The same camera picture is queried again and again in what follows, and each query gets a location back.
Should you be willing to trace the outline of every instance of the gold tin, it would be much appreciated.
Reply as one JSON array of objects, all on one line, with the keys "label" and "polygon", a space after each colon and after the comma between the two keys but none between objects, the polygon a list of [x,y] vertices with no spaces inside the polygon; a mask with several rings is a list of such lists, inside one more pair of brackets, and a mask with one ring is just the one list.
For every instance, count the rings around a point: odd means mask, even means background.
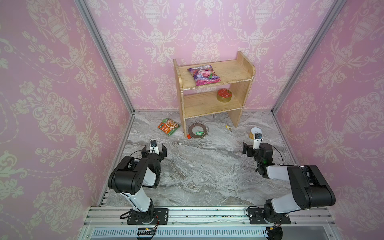
[{"label": "gold tin", "polygon": [[232,92],[229,89],[222,88],[217,91],[217,100],[219,100],[222,103],[227,103],[232,98]]}]

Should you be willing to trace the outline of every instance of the top shelf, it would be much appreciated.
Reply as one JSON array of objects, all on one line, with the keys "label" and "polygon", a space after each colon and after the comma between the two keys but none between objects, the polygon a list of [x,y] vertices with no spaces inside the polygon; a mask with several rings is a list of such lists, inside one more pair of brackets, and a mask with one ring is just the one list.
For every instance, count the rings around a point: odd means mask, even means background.
[{"label": "top shelf", "polygon": [[[214,72],[221,79],[220,82],[196,86],[196,82],[190,71],[188,71],[188,68],[203,65],[212,65]],[[189,66],[178,66],[178,68],[181,75],[180,85],[182,86],[180,87],[183,91],[196,88],[226,85],[230,83],[251,81],[255,75],[255,66],[240,51],[238,52],[237,59],[235,60],[214,63],[201,63]]]}]

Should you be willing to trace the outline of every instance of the pink wallpaper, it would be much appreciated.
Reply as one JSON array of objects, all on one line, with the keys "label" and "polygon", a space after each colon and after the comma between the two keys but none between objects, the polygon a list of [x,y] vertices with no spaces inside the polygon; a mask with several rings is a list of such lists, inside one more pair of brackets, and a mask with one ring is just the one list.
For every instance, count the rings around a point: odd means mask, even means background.
[{"label": "pink wallpaper", "polygon": [[0,1],[0,239],[77,239],[128,119],[73,1]]},{"label": "pink wallpaper", "polygon": [[383,60],[384,1],[349,0],[278,112],[296,158],[333,188],[345,240],[383,238]]},{"label": "pink wallpaper", "polygon": [[[333,0],[87,0],[135,109],[177,109],[172,59],[256,66],[248,109],[271,109]],[[214,91],[215,87],[191,90]]]}]

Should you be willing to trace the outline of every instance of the marble floor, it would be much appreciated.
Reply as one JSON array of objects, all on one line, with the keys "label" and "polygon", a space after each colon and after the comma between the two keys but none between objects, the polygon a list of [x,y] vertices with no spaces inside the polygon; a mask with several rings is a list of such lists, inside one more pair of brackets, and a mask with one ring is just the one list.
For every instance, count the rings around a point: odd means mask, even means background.
[{"label": "marble floor", "polygon": [[[264,205],[269,198],[289,192],[288,182],[265,179],[255,172],[256,162],[242,154],[242,142],[252,143],[249,131],[259,127],[263,142],[274,145],[282,154],[285,164],[292,164],[288,151],[277,130],[270,111],[243,112],[240,124],[232,128],[227,113],[187,119],[202,121],[209,127],[203,139],[187,139],[182,129],[168,136],[157,128],[164,118],[180,123],[178,112],[136,112],[123,155],[129,156],[150,139],[167,147],[167,157],[161,162],[161,180],[156,189],[145,188],[155,206],[228,206]],[[281,163],[280,154],[274,149],[274,163]],[[109,193],[106,206],[129,206],[114,191]]]}]

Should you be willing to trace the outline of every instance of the snack bag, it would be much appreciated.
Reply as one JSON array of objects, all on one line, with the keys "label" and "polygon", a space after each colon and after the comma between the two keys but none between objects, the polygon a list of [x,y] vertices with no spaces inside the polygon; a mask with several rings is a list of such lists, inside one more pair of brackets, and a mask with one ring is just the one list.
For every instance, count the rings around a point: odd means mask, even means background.
[{"label": "snack bag", "polygon": [[165,118],[161,121],[161,124],[157,127],[163,130],[168,135],[172,135],[180,125],[170,118]]},{"label": "snack bag", "polygon": [[196,86],[220,82],[220,77],[215,74],[211,65],[189,68],[188,70],[195,79]]}]

